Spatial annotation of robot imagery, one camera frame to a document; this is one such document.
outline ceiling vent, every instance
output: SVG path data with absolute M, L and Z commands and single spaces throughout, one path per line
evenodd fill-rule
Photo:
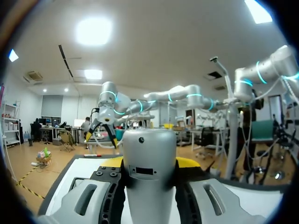
M 43 77 L 38 71 L 30 71 L 23 76 L 23 79 L 31 84 L 41 84 L 43 82 Z
M 216 91 L 226 90 L 226 86 L 224 86 L 224 85 L 218 85 L 218 86 L 214 86 L 214 89 Z
M 212 81 L 212 80 L 215 80 L 215 79 L 218 79 L 218 78 L 221 78 L 221 77 L 222 76 L 216 71 L 213 71 L 212 73 L 209 73 L 209 74 L 204 76 L 204 78 L 206 78 L 209 81 Z

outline wooden floor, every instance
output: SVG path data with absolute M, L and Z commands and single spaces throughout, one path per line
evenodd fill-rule
M 31 162 L 36 161 L 36 155 L 37 152 L 43 150 L 45 148 L 45 144 L 43 142 L 40 143 L 33 143 L 32 147 L 28 146 L 28 143 L 25 143 L 21 146 L 15 146 L 8 149 L 8 154 L 10 161 L 12 163 L 15 176 L 17 180 L 19 181 L 27 172 L 29 172 L 33 166 L 31 166 Z M 26 186 L 27 188 L 31 189 L 32 191 L 36 192 L 37 194 L 45 197 L 51 188 L 53 182 L 56 180 L 60 172 L 64 169 L 66 164 L 70 161 L 70 159 L 75 154 L 87 154 L 88 151 L 85 150 L 85 146 L 75 146 L 74 151 L 71 151 L 70 153 L 66 151 L 60 151 L 63 149 L 63 146 L 54 146 L 52 144 L 47 145 L 48 150 L 52 153 L 52 161 L 51 164 L 43 169 L 37 168 L 33 172 L 31 172 L 21 183 Z M 267 149 L 264 145 L 258 145 L 258 150 L 265 150 Z M 213 167 L 217 167 L 219 158 L 214 158 L 210 156 L 206 156 L 204 159 L 202 156 L 196 157 L 196 153 L 205 150 L 204 148 L 200 148 L 195 151 L 191 151 L 191 146 L 186 147 L 177 147 L 177 156 L 185 157 L 189 159 L 193 159 L 200 163 L 203 170 L 205 170 L 215 159 L 216 162 L 214 163 Z M 213 150 L 205 150 L 206 152 L 210 152 L 214 154 Z M 278 151 L 278 146 L 275 147 L 273 154 L 275 154 Z M 98 154 L 112 154 L 111 149 L 105 149 L 97 147 L 97 153 Z M 243 173 L 242 163 L 245 157 L 245 153 L 243 152 L 241 155 L 241 158 L 239 159 L 237 163 L 237 175 L 240 176 L 241 173 Z M 264 158 L 262 165 L 265 166 L 266 164 L 266 158 Z M 221 176 L 225 173 L 225 167 L 226 167 L 226 158 L 224 156 L 224 160 L 221 164 L 220 171 Z M 272 159 L 270 171 L 267 175 L 264 184 L 267 185 L 278 185 L 278 184 L 285 184 L 289 183 L 293 172 L 295 170 L 295 165 L 290 157 L 289 154 L 287 154 L 285 164 L 283 167 L 283 170 L 286 172 L 286 177 L 283 180 L 275 180 L 271 174 L 273 171 L 275 171 L 279 167 L 278 160 Z M 42 198 L 37 197 L 33 193 L 29 192 L 28 190 L 24 189 L 21 186 L 16 186 L 17 191 L 23 195 L 27 201 L 28 207 L 37 214 L 38 209 L 43 201 Z

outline air conditioner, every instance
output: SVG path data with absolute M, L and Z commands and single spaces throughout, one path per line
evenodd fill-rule
M 30 71 L 23 78 L 30 84 L 40 84 L 43 82 L 43 77 L 38 71 Z

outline green panel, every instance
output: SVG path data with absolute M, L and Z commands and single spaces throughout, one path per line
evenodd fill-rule
M 252 139 L 267 140 L 273 139 L 273 121 L 261 120 L 252 122 Z

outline trash bin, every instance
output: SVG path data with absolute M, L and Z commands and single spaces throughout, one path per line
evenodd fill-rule
M 33 146 L 33 140 L 32 139 L 28 139 L 28 142 L 29 142 L 29 146 Z

